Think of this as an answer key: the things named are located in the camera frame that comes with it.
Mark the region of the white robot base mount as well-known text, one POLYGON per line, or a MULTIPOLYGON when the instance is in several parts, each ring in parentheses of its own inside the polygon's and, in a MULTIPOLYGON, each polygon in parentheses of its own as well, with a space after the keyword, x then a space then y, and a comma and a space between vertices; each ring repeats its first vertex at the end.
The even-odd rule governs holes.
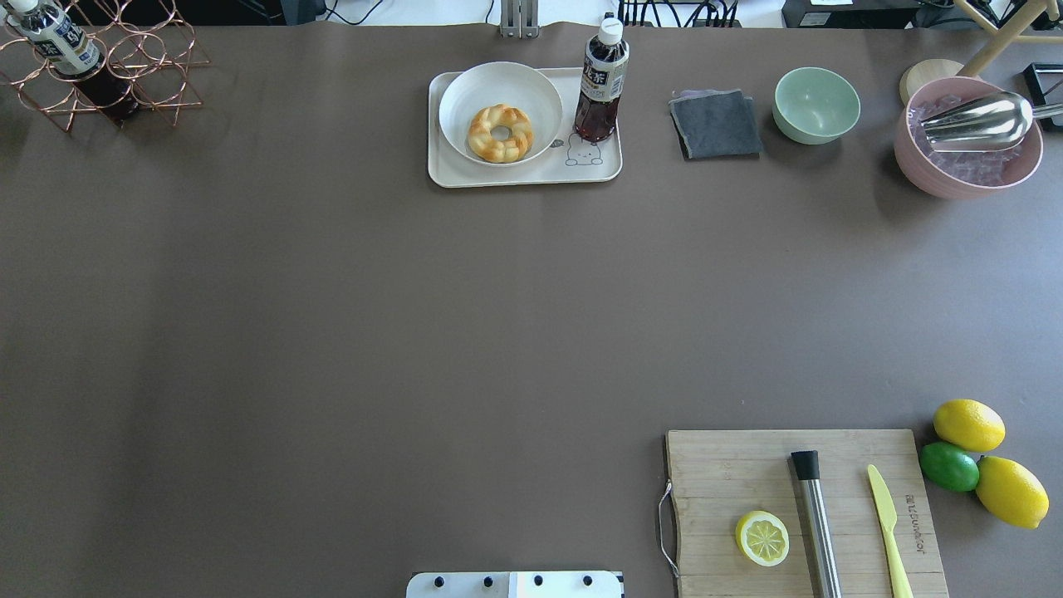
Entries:
POLYGON ((456 571, 411 576, 406 597, 624 597, 623 574, 562 571, 456 571))

